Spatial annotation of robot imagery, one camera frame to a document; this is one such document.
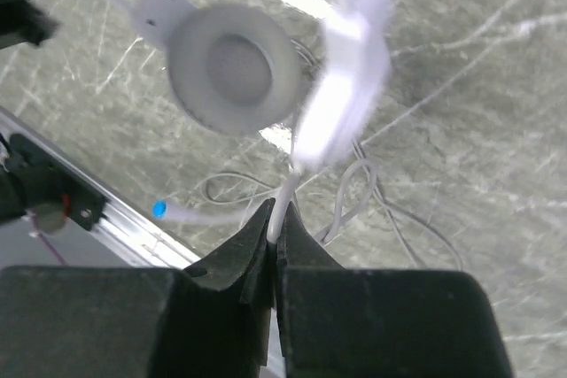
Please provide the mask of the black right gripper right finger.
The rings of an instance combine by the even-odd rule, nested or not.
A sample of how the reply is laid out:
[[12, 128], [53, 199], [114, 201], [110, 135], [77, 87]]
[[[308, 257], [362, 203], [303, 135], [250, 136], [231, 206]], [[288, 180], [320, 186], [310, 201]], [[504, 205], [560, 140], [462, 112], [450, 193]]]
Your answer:
[[290, 377], [510, 377], [487, 294], [470, 274], [342, 267], [290, 208], [276, 244]]

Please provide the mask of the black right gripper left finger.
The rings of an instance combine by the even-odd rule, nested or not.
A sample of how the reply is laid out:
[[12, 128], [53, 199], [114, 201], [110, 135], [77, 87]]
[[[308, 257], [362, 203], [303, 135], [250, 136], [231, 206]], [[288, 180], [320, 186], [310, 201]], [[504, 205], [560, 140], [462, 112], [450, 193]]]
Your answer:
[[184, 269], [5, 268], [2, 376], [258, 376], [268, 360], [272, 209], [263, 203]]

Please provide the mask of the white headphones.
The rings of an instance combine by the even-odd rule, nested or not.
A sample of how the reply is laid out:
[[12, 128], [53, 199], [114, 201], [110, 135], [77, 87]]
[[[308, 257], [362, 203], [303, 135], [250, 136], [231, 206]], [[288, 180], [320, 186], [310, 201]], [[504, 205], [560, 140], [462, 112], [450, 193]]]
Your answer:
[[268, 222], [267, 239], [275, 243], [302, 174], [341, 160], [377, 105], [390, 68], [384, 28], [391, 0], [333, 0], [321, 23], [326, 59], [312, 85], [291, 38], [259, 9], [108, 1], [163, 51], [175, 101], [201, 126], [248, 136], [297, 117], [290, 175]]

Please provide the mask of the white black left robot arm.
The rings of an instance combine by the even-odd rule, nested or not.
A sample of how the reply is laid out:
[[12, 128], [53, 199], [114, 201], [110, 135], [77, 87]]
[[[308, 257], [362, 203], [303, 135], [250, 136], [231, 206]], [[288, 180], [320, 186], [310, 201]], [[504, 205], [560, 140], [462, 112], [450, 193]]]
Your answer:
[[56, 32], [58, 22], [32, 1], [1, 0], [2, 50], [21, 43], [39, 47]]

